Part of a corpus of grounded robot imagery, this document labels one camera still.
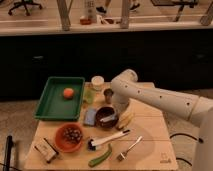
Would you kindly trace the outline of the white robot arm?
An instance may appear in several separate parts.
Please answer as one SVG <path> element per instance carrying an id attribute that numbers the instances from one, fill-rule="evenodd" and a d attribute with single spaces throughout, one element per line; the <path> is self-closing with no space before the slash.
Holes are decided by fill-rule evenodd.
<path id="1" fill-rule="evenodd" d="M 125 109 L 132 98 L 197 126 L 199 134 L 192 171 L 213 171 L 213 99 L 143 86 L 132 69 L 114 77 L 110 87 L 118 110 Z"/>

